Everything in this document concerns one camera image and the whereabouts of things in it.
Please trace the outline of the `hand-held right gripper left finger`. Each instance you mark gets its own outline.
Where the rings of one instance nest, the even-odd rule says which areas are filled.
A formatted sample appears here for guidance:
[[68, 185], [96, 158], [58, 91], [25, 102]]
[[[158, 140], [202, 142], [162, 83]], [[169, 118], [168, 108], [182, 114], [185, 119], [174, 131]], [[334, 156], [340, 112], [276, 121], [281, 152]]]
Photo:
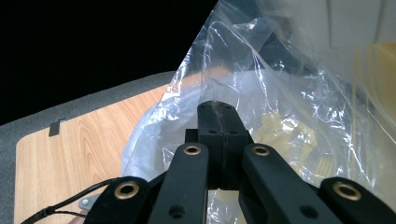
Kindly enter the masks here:
[[197, 128], [187, 129], [185, 132], [186, 143], [199, 143], [208, 148], [209, 189], [220, 188], [222, 170], [222, 134], [220, 132], [218, 116], [215, 112], [215, 105], [213, 101], [199, 104], [197, 106]]

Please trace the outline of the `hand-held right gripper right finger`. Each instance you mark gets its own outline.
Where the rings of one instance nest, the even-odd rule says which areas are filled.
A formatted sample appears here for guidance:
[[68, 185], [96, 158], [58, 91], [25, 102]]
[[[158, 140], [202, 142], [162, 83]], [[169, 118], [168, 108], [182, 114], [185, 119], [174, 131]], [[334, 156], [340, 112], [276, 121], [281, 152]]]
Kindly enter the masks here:
[[253, 140], [234, 107], [226, 105], [223, 112], [221, 187], [223, 189], [239, 189], [243, 175], [244, 148]]

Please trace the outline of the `clear plastic bag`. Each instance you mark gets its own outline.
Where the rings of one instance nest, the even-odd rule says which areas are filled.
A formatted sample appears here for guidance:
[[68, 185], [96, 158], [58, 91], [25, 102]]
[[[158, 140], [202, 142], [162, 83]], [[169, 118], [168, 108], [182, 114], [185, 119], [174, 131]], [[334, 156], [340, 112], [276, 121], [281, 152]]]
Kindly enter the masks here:
[[249, 134], [294, 122], [281, 157], [341, 224], [396, 224], [396, 0], [219, 0], [122, 171], [158, 180], [149, 224], [246, 222], [239, 189], [208, 188], [209, 151], [186, 143], [197, 106], [226, 105]]

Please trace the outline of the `small metal bracket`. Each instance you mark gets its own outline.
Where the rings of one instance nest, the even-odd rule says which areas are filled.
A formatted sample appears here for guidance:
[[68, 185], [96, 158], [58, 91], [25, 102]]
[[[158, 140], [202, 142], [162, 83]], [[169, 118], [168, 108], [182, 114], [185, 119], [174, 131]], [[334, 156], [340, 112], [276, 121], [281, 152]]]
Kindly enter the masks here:
[[78, 202], [78, 207], [90, 211], [99, 197], [99, 194], [85, 197]]

